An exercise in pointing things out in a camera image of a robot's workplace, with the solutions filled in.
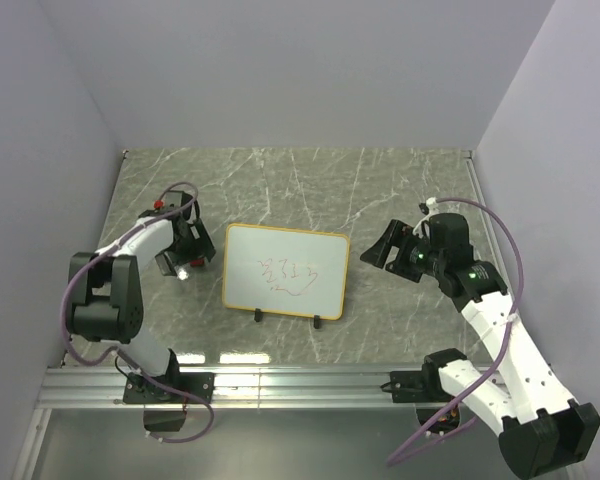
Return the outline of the yellow framed whiteboard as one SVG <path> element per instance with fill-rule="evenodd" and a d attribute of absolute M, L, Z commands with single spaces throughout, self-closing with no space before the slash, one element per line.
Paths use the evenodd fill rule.
<path fill-rule="evenodd" d="M 233 223 L 225 235 L 223 305 L 338 320 L 349 256 L 344 234 Z"/>

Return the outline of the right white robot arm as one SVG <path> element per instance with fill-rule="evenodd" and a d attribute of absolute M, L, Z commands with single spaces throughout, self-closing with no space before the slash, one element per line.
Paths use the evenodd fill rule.
<path fill-rule="evenodd" d="M 475 258 L 464 216 L 430 211 L 414 227 L 392 220 L 360 259 L 412 282 L 435 279 L 492 358 L 485 372 L 457 349 L 425 358 L 422 389 L 448 404 L 422 424 L 422 431 L 445 427 L 452 410 L 464 404 L 495 434 L 519 479 L 587 457 L 600 428 L 599 413 L 579 402 L 545 361 L 495 266 Z"/>

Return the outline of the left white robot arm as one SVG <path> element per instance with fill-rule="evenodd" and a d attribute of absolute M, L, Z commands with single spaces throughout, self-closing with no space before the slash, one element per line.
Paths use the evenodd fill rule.
<path fill-rule="evenodd" d="M 176 399 L 183 389 L 179 363 L 143 324 L 141 273 L 156 263 L 163 276 L 184 280 L 215 254 L 197 189 L 186 182 L 173 185 L 121 237 L 71 258 L 60 306 L 63 340 L 107 343 L 106 351 L 129 366 L 131 387 L 160 402 Z"/>

